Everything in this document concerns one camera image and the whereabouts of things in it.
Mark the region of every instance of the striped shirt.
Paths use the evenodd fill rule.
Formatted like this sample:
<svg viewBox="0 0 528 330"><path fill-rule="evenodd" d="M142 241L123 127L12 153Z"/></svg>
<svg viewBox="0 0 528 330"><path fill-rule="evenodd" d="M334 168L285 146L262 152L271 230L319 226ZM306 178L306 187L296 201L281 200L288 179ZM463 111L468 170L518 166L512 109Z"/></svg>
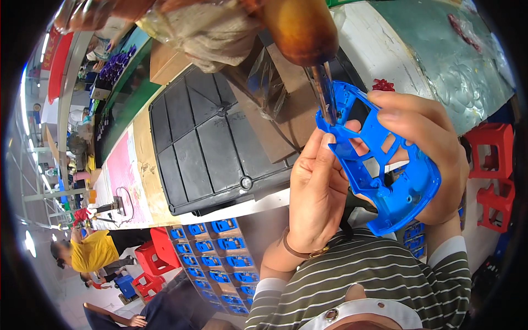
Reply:
<svg viewBox="0 0 528 330"><path fill-rule="evenodd" d="M287 285L279 279L259 283L246 330L299 329L344 303L354 284L364 287L367 298L395 300L412 308L424 328L461 325L471 293L462 236L439 246L428 265L400 243L367 229L354 229L352 240L339 232L328 245L324 255L304 262Z"/></svg>

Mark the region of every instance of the hand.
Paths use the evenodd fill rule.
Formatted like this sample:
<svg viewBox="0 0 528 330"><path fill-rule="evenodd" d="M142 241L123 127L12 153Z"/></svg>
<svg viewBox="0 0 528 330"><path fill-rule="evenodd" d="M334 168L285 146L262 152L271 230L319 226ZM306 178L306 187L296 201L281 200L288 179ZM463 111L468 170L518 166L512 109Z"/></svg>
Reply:
<svg viewBox="0 0 528 330"><path fill-rule="evenodd" d="M130 320L128 320L127 326L138 326L140 328L143 328L147 325L147 321L145 321L145 317L142 315L134 315Z"/></svg>
<svg viewBox="0 0 528 330"><path fill-rule="evenodd" d="M325 247L345 208L348 179L329 143L335 143L335 137L316 129L291 171L287 241L300 253Z"/></svg>
<svg viewBox="0 0 528 330"><path fill-rule="evenodd" d="M433 100L396 92L369 92L368 99L382 108L378 113L380 124L416 143L440 171L440 188L416 219L425 224L439 224L452 219L466 187L469 165L464 147L458 142L444 107ZM347 127L358 131L358 124L348 123ZM393 141L382 149L388 150ZM360 139L354 139L352 145L360 156L368 151ZM405 159L409 159L407 152L400 147L390 163Z"/></svg>
<svg viewBox="0 0 528 330"><path fill-rule="evenodd" d="M106 63L105 61L103 61L103 60L99 60L99 62L97 62L97 63L93 66L93 70L94 70L94 71L99 71L99 70L101 70L102 67L105 66L105 63Z"/></svg>

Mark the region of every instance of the metal snap button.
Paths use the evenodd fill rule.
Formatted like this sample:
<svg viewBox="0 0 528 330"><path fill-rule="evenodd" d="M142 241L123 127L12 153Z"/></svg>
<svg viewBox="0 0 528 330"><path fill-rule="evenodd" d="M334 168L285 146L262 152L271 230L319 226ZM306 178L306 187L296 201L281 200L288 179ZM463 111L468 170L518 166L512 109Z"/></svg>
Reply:
<svg viewBox="0 0 528 330"><path fill-rule="evenodd" d="M328 322L332 322L333 320L337 319L337 316L339 315L339 312L337 309L331 309L326 312L325 314L325 320Z"/></svg>

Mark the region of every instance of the brown leather watch strap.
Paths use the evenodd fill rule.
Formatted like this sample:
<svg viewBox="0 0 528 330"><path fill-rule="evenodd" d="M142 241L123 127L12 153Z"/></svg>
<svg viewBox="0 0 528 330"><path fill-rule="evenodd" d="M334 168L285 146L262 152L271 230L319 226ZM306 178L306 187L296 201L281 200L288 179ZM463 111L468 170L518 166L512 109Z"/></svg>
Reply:
<svg viewBox="0 0 528 330"><path fill-rule="evenodd" d="M326 246L326 247L324 247L324 248L322 248L320 250L314 251L312 253L300 253L300 252L297 252L297 251L295 251L294 249L292 249L288 245L288 240L286 239L286 236L288 235L289 231L290 231L290 227L286 227L284 229L284 232L282 233L282 243L284 244L284 248L286 249L286 251L290 252L291 254L293 254L296 257L308 260L308 259L313 258L313 257L318 257L318 256L324 254L328 250L328 246Z"/></svg>

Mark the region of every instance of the fluorescent light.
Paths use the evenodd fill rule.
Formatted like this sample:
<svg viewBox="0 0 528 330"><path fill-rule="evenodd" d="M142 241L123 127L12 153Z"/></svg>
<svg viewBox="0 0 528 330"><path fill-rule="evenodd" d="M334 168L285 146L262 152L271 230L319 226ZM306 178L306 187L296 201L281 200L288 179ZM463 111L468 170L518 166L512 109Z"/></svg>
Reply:
<svg viewBox="0 0 528 330"><path fill-rule="evenodd" d="M49 38L50 38L50 34L46 33L46 36L44 37L44 45L42 45L42 52L41 52L42 54L46 52L46 46L48 45Z"/></svg>
<svg viewBox="0 0 528 330"><path fill-rule="evenodd" d="M30 134L30 124L27 121L27 108L26 108L26 70L27 64L24 66L24 71L22 71L22 81L20 83L20 107L22 110L22 124L24 125L24 130L26 135Z"/></svg>
<svg viewBox="0 0 528 330"><path fill-rule="evenodd" d="M50 183L48 182L48 179L44 176L44 174L41 174L41 176L42 176L42 180L44 181L44 184L46 185L46 188L48 188L48 190L51 190Z"/></svg>
<svg viewBox="0 0 528 330"><path fill-rule="evenodd" d="M31 252L31 255L36 258L35 243L33 243L31 234L27 230L26 230L26 240L24 241L24 244L26 245L26 248Z"/></svg>

